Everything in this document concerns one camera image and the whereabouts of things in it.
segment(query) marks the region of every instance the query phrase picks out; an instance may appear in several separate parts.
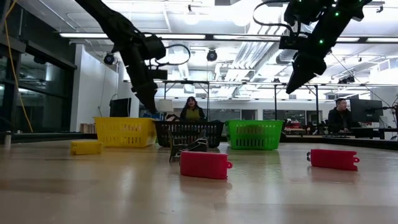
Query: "woman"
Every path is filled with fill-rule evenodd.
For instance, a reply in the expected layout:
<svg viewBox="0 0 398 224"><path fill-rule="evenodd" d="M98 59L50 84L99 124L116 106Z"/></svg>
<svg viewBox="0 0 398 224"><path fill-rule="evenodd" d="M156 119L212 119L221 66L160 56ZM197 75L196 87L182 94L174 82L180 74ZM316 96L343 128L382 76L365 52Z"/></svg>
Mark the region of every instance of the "woman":
<svg viewBox="0 0 398 224"><path fill-rule="evenodd" d="M204 121L205 114L203 109L198 106L195 97L190 96L187 99L184 109L181 111L180 119L182 121Z"/></svg>

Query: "man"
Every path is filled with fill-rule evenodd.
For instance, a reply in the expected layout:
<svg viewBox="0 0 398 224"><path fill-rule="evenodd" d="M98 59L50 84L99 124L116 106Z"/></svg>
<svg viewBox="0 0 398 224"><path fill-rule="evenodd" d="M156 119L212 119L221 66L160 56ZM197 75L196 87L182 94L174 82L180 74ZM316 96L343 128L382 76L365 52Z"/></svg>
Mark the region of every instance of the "man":
<svg viewBox="0 0 398 224"><path fill-rule="evenodd" d="M347 109L347 101L343 98L336 100L336 107L329 111L329 132L350 132L352 127L359 127L358 123L353 123L351 111Z"/></svg>

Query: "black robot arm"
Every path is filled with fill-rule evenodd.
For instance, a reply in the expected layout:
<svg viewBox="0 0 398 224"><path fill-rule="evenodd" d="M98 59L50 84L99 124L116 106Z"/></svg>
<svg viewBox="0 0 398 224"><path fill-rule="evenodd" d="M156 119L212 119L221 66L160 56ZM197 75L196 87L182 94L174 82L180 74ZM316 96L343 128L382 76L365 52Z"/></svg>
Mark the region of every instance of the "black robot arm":
<svg viewBox="0 0 398 224"><path fill-rule="evenodd" d="M344 31L351 19L363 19L363 7L372 0L265 0L257 6L288 2L284 20L290 26L298 23L309 25L318 21L311 34L302 34L298 30L280 39L280 49L297 50L293 61L293 73L286 88L292 93L306 82L322 75L326 70L325 56L335 46L337 38ZM286 26L286 24L264 24L263 26Z"/></svg>
<svg viewBox="0 0 398 224"><path fill-rule="evenodd" d="M166 55L160 38L139 31L130 20L110 9L101 0L75 0L99 23L104 33L114 43L112 53L120 52L131 79L132 92L151 113L156 112L154 78L164 75L160 70L150 70L145 60L159 60Z"/></svg>

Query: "green basket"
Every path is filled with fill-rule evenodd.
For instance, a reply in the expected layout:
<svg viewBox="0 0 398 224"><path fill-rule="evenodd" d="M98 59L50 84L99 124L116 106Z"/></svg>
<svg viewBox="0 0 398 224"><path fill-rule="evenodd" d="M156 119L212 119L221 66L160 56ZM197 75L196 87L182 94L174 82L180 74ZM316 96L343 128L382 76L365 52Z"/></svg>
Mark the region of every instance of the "green basket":
<svg viewBox="0 0 398 224"><path fill-rule="evenodd" d="M232 149L277 149L283 123L283 121L227 121L228 144Z"/></svg>

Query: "dark hair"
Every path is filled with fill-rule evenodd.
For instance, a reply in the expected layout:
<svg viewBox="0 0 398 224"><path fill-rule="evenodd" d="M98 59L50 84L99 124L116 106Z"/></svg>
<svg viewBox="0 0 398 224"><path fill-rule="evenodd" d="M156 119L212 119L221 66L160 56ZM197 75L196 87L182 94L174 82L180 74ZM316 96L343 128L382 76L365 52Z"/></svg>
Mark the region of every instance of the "dark hair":
<svg viewBox="0 0 398 224"><path fill-rule="evenodd" d="M185 108L189 108L188 102L189 102L190 100L193 100L193 101L195 102L195 109L198 108L198 102L197 102L197 100L195 99L195 97L193 97L193 96L188 97L187 102L185 103Z"/></svg>
<svg viewBox="0 0 398 224"><path fill-rule="evenodd" d="M346 99L344 99L344 98L338 98L338 99L336 100L336 105L339 104L339 103L340 103L341 101L343 101L343 100L346 101Z"/></svg>

